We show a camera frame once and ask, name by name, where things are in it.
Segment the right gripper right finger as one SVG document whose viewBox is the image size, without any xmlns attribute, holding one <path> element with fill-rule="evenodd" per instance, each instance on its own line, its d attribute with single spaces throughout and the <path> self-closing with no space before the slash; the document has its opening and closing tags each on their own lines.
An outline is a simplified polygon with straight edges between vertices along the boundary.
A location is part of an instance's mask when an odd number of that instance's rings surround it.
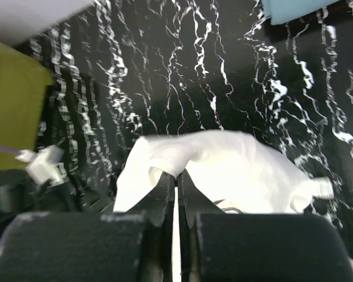
<svg viewBox="0 0 353 282">
<path fill-rule="evenodd" d="M 322 217 L 226 214 L 178 176 L 182 281 L 353 281 L 338 232 Z"/>
</svg>

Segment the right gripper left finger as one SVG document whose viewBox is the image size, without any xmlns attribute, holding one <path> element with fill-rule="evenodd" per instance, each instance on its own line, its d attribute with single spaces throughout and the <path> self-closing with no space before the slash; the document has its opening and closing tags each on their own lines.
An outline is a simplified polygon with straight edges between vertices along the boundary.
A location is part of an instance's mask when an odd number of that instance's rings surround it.
<svg viewBox="0 0 353 282">
<path fill-rule="evenodd" d="M 0 238 L 0 281 L 171 281 L 174 178 L 124 213 L 31 211 Z"/>
</svg>

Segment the white printed t shirt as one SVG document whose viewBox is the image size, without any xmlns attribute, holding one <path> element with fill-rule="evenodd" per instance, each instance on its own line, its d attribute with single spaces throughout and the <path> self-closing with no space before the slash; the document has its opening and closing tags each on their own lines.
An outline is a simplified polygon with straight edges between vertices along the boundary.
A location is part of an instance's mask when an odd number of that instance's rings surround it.
<svg viewBox="0 0 353 282">
<path fill-rule="evenodd" d="M 132 208 L 162 173 L 177 177 L 183 171 L 220 208 L 244 213 L 300 213 L 319 190 L 284 155 L 246 133 L 207 130 L 176 137 L 143 136 L 118 178 L 114 210 Z"/>
</svg>

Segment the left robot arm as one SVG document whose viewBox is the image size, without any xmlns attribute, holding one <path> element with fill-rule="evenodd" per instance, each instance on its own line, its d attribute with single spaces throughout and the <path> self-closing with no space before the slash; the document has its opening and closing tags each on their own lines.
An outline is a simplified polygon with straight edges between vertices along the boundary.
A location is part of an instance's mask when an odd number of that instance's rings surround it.
<svg viewBox="0 0 353 282">
<path fill-rule="evenodd" d="M 52 185 L 49 180 L 38 185 L 24 170 L 0 170 L 0 238 L 21 213 L 110 212 L 113 206 L 111 188 L 100 194 L 75 173 L 68 174 L 58 185 Z"/>
</svg>

